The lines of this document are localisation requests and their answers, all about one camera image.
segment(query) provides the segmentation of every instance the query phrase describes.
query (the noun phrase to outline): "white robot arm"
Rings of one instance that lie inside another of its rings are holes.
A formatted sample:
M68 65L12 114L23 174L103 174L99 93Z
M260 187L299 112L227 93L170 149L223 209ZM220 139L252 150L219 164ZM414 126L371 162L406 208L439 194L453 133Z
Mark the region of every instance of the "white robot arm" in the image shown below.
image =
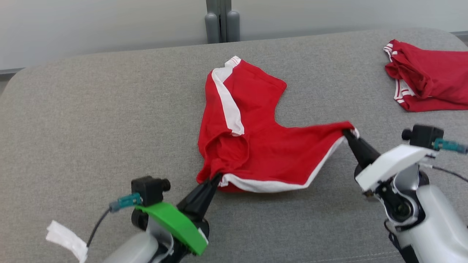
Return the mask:
M389 239L405 262L468 263L467 226L444 194L419 170L432 168L427 161L441 148L461 153L466 149L443 141L441 129L423 125L415 125L412 133L403 133L410 145L400 145L382 155L351 132L344 134L359 162L355 180L366 196L383 204Z

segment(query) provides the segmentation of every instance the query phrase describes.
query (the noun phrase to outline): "teal connector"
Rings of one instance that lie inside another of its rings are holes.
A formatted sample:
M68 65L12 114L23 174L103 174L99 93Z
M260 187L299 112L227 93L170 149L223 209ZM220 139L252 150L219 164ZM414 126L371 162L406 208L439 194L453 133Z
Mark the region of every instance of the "teal connector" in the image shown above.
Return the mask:
M115 213L122 208L136 206L141 204L141 196L139 193L133 193L128 196L121 197L109 204L110 212Z
M459 144L456 141L447 141L442 138L437 138L434 142L434 149L435 150L447 150L447 151L454 151L458 153L467 154L468 147L463 144Z

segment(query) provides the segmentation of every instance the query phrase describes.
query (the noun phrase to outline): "red fabric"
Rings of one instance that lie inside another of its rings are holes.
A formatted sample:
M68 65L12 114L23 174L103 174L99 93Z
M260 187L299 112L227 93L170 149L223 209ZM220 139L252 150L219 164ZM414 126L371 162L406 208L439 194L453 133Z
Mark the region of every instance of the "red fabric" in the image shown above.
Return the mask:
M236 136L227 127L219 90L210 73L205 86L206 108L198 140L205 163L197 175L198 183L221 172L242 179L303 185L332 145L343 136L342 130L354 129L349 122L306 128L286 128L277 124L275 107L286 83L243 60L237 62L223 83L239 108L245 133ZM233 183L219 189L243 191ZM251 191L282 189L261 187Z
M468 51L423 50L397 40L384 49L392 60L385 70L401 80L397 93L405 83L414 92L395 96L407 111L468 110Z

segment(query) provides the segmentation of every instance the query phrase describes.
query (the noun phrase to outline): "green plastic part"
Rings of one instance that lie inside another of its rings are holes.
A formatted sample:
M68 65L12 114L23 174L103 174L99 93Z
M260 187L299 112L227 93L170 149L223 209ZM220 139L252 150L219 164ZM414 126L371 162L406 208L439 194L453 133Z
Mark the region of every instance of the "green plastic part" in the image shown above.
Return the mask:
M195 255L201 255L208 246L204 235L198 231L190 219L173 205L160 202L149 207L137 205L135 208L147 213Z

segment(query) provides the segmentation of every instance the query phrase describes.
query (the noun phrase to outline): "white tape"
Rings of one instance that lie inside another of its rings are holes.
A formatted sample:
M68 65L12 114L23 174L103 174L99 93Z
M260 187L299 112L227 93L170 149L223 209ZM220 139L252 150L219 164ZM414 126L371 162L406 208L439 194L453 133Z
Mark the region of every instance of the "white tape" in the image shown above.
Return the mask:
M88 248L86 247L86 243L73 233L73 231L54 220L50 226L47 227L47 230L49 230L45 237L47 241L56 243L72 251L80 263L84 263L86 261L86 258L88 257Z

